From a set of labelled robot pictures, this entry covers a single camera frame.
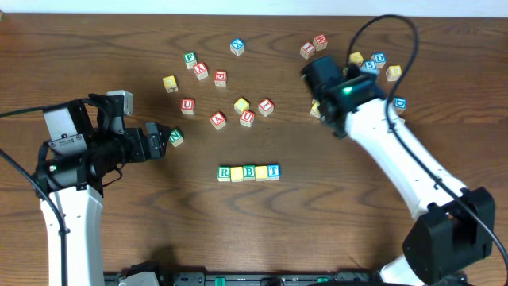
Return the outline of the yellow O block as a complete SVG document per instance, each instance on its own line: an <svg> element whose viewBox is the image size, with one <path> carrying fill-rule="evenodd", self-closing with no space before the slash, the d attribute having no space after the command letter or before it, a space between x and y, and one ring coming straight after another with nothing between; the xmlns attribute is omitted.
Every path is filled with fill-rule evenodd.
<svg viewBox="0 0 508 286"><path fill-rule="evenodd" d="M232 182L241 182L244 180L244 172L243 167L231 167L230 169L230 178Z"/></svg>
<svg viewBox="0 0 508 286"><path fill-rule="evenodd" d="M265 181L268 178L267 165L261 165L255 167L256 181Z"/></svg>

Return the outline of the green B block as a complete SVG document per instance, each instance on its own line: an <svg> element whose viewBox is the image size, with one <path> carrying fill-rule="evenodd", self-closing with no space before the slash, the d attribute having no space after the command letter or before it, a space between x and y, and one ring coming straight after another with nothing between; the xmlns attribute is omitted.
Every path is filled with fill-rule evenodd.
<svg viewBox="0 0 508 286"><path fill-rule="evenodd" d="M244 165L243 166L243 180L255 180L256 179L256 166L255 165Z"/></svg>

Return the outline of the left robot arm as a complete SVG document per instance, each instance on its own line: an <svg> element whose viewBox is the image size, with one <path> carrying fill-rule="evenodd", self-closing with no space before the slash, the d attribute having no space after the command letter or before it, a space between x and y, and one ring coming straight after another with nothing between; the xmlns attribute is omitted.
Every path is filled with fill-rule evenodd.
<svg viewBox="0 0 508 286"><path fill-rule="evenodd" d="M133 95L90 94L43 109L50 134L40 147L34 180L48 235L51 285L105 283L100 225L103 178L126 164L162 158L170 128L149 122L128 128Z"/></svg>

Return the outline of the green R block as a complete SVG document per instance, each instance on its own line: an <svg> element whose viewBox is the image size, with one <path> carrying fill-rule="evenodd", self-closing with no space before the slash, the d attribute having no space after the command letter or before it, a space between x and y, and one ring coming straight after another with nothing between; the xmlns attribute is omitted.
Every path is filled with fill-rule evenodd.
<svg viewBox="0 0 508 286"><path fill-rule="evenodd" d="M219 166L217 168L217 180L219 182L230 182L231 168L229 166Z"/></svg>

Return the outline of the blue T block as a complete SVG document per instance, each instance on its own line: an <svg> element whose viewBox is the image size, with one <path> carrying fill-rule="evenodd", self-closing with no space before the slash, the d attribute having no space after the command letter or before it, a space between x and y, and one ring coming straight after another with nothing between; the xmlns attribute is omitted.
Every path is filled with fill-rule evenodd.
<svg viewBox="0 0 508 286"><path fill-rule="evenodd" d="M267 179L279 180L281 176L281 169L279 164L269 164L267 166Z"/></svg>

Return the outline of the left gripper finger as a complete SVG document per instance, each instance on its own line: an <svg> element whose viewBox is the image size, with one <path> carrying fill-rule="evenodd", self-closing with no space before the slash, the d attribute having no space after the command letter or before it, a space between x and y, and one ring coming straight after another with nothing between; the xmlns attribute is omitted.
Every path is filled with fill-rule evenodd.
<svg viewBox="0 0 508 286"><path fill-rule="evenodd" d="M161 159L164 157L166 152L166 143L158 134L149 134L148 135L148 147L150 152L150 157L155 159Z"/></svg>
<svg viewBox="0 0 508 286"><path fill-rule="evenodd" d="M167 144L171 134L171 129L167 126L155 122L147 122L148 141L151 144Z"/></svg>

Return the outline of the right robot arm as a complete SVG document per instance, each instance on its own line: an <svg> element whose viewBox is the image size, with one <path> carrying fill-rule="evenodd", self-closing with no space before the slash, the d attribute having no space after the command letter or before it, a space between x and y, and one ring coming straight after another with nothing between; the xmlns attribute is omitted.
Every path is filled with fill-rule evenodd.
<svg viewBox="0 0 508 286"><path fill-rule="evenodd" d="M380 269L383 282L437 284L491 254L493 197L483 187L469 190L427 151L388 102L375 74L356 66L343 72L325 56L307 64L301 75L320 119L373 158L415 221L403 254Z"/></svg>

